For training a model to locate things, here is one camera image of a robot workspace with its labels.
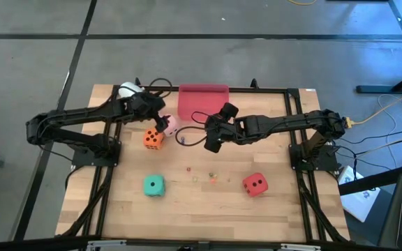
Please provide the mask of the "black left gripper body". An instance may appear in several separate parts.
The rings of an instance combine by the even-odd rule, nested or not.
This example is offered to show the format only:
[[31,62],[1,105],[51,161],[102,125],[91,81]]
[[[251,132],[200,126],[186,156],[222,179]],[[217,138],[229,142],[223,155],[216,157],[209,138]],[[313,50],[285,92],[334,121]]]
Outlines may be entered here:
[[163,121],[159,112],[165,106],[164,99],[152,93],[136,93],[130,97],[122,98],[125,112],[122,121]]

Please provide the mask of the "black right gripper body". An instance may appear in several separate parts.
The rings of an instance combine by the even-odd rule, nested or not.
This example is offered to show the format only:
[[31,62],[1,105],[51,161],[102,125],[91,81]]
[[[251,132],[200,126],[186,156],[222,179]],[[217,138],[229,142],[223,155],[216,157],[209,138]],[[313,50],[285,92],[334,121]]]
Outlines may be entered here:
[[239,134],[239,126],[235,123],[234,116],[209,115],[204,123],[204,130],[204,148],[212,153],[218,153],[224,142],[243,144],[243,137]]

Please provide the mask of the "large pink foam die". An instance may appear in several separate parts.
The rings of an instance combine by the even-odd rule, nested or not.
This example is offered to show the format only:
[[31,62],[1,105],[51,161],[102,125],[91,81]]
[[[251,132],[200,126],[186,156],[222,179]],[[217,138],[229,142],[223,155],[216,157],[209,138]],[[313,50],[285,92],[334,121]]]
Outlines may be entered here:
[[171,137],[176,134],[180,129],[178,120],[171,114],[166,114],[164,118],[167,121],[167,128],[164,129],[164,134],[166,137]]

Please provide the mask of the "large orange foam die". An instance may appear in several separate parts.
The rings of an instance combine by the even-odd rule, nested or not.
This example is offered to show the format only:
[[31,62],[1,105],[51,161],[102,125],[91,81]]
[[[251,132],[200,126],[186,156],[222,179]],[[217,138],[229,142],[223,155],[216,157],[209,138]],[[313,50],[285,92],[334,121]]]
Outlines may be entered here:
[[147,149],[160,150],[163,145],[164,134],[155,128],[148,129],[143,137],[143,144]]

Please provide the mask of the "pink translucent plastic bin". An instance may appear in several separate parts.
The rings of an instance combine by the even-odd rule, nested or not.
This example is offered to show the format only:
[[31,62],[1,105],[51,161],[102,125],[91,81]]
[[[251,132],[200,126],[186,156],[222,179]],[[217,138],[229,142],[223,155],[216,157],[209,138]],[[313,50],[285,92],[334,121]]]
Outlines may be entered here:
[[190,121],[193,112],[215,114],[229,101],[229,87],[224,84],[182,84],[178,90],[178,116]]

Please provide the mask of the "large teal foam die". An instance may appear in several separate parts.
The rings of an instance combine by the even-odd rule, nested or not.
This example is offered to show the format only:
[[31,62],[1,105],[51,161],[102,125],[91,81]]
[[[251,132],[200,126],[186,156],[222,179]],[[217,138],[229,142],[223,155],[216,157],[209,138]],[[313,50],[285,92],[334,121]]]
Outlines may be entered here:
[[165,195],[165,179],[162,175],[149,175],[143,180],[143,193],[148,197],[163,197]]

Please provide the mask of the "large red foam die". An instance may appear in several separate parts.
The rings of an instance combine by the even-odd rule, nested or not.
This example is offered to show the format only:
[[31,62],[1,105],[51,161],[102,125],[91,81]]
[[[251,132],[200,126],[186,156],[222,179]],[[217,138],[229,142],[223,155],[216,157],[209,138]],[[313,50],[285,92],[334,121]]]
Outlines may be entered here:
[[254,173],[248,177],[246,177],[242,181],[243,187],[245,189],[245,192],[250,196],[250,197],[256,197],[263,192],[267,191],[269,186],[268,183],[261,173]]

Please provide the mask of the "white box with blue print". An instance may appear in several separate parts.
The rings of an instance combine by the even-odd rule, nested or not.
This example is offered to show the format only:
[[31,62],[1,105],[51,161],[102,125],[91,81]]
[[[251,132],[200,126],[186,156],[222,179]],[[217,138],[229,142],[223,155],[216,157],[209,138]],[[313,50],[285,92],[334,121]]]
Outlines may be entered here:
[[[353,182],[355,177],[357,177],[357,180],[363,178],[363,176],[358,172],[354,175],[351,166],[346,166],[342,169],[341,174],[338,177],[338,184],[343,185],[345,183]],[[341,195],[343,208],[347,213],[357,218],[360,222],[365,222],[379,192],[380,188],[372,188],[370,190],[356,192],[349,195]]]

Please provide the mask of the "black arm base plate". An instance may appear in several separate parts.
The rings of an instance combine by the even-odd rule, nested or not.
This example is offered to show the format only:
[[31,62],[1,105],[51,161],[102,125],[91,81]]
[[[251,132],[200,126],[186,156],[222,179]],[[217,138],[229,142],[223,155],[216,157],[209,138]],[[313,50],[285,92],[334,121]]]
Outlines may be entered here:
[[289,145],[290,163],[300,171],[336,171],[340,164],[336,160],[336,149],[331,145],[308,148],[305,144]]
[[110,140],[100,145],[72,146],[75,151],[72,164],[83,166],[115,166],[119,162],[122,143]]

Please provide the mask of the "black diagonal frame strut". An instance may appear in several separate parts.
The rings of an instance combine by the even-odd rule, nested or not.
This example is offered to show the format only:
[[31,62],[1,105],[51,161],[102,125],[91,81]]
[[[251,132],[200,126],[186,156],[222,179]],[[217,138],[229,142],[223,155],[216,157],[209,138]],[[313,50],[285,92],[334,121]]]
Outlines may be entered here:
[[386,185],[391,185],[397,182],[399,176],[402,174],[402,167],[393,169],[380,174],[359,178],[356,181],[351,181],[339,185],[340,195],[349,195],[356,192],[370,190]]

